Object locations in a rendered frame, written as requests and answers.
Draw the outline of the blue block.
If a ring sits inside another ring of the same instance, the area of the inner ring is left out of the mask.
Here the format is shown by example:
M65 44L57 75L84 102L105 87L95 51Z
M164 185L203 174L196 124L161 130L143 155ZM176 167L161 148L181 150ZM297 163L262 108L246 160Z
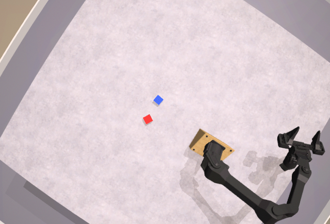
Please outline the blue block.
M156 102L158 105L163 101L163 99L157 95L157 97L154 99L154 102Z

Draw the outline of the red block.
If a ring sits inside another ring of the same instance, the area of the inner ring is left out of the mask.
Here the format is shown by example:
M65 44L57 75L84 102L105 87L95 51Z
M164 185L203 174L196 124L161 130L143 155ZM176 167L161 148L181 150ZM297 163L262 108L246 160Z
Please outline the red block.
M153 121L150 115L145 116L143 119L144 119L144 121L145 121L146 124L148 124L151 121Z

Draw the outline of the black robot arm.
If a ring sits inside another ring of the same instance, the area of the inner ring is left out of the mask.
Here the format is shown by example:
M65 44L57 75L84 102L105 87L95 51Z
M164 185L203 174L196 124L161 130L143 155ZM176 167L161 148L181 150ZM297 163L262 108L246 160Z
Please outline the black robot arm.
M304 186L312 174L309 167L309 162L312 160L310 150L306 150L306 154L293 152L289 158L286 155L283 163L279 165L284 171L294 169L297 165L298 167L292 173L292 189L287 204L278 205L271 200L262 199L229 173L229 165L221 160L225 149L215 140L205 145L201 167L207 179L224 185L254 209L257 217L264 224L275 224L282 219L292 217L298 212Z

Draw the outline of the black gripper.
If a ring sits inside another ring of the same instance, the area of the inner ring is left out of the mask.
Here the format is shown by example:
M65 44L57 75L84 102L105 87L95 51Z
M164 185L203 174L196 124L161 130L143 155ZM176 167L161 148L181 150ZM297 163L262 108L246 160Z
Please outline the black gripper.
M294 141L296 134L298 133L300 127L296 127L290 132L279 134L277 137L278 147L289 149L287 154L288 158L293 152L297 152L299 154L306 154L306 150L312 150L313 154L323 155L325 153L322 142L320 141L320 130L315 134L312 138L311 144L305 144L304 142ZM291 148L289 148L289 145Z

